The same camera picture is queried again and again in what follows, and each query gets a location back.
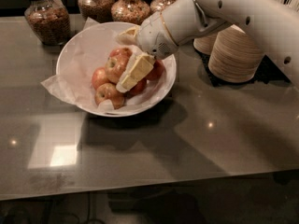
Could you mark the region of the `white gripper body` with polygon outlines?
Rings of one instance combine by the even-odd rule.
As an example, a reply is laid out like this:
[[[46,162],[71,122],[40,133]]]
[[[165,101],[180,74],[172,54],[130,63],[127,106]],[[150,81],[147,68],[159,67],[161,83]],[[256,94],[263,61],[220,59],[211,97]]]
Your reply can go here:
[[[178,50],[160,12],[143,21],[136,35],[136,43],[141,50],[157,60],[163,60]]]

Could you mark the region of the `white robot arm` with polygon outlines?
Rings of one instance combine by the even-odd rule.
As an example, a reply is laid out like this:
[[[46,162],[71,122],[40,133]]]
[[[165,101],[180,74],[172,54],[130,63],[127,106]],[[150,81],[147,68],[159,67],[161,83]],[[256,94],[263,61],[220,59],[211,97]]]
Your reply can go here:
[[[299,87],[299,15],[274,0],[177,0],[117,36],[162,60],[180,45],[236,25]]]

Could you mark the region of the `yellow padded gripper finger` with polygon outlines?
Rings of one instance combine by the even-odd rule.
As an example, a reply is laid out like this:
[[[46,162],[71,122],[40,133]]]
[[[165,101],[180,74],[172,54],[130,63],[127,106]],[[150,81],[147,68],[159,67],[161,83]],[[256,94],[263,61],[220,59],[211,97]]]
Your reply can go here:
[[[133,26],[128,28],[127,30],[119,33],[116,36],[116,40],[118,43],[123,45],[136,45],[137,44],[137,34],[139,31],[139,26]]]
[[[131,90],[141,79],[150,73],[154,63],[155,58],[147,53],[133,54],[116,85],[116,89],[121,93]]]

